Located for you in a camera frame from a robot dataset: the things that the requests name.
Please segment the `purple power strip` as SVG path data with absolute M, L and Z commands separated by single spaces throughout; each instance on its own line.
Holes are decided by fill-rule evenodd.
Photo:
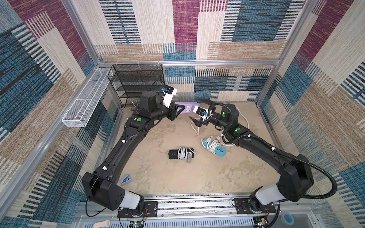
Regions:
M 178 108 L 178 112 L 180 112 L 180 114 L 192 113 L 195 107 L 200 106 L 198 102 L 175 102 L 175 104 L 185 106 L 184 109 L 182 109 L 181 107 Z

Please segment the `black power strip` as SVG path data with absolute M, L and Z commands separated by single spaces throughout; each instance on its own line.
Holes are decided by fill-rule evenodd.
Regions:
M 168 156 L 170 160 L 178 159 L 189 161 L 195 157 L 195 154 L 194 148 L 180 147 L 177 150 L 170 150 Z

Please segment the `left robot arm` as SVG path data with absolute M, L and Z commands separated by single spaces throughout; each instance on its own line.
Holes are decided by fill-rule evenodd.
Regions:
M 118 185 L 120 175 L 133 151 L 147 133 L 163 118 L 173 121 L 183 106 L 172 99 L 177 90 L 164 87 L 161 92 L 144 91 L 140 104 L 124 125 L 124 131 L 111 153 L 92 173 L 86 172 L 82 184 L 86 201 L 95 202 L 111 211 L 129 209 L 140 215 L 144 211 L 144 200 L 139 194 L 125 191 Z

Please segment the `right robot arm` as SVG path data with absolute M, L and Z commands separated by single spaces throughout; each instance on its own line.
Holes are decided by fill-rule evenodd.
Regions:
M 234 144 L 248 150 L 269 164 L 279 175 L 279 180 L 269 186 L 259 187 L 248 200 L 253 213 L 259 213 L 273 202 L 297 202 L 313 186 L 314 179 L 308 159 L 303 155 L 282 152 L 239 123 L 239 111 L 233 104 L 214 103 L 204 100 L 208 108 L 195 106 L 192 112 L 200 119 L 194 120 L 198 127 L 213 124 L 222 133 L 225 144 Z

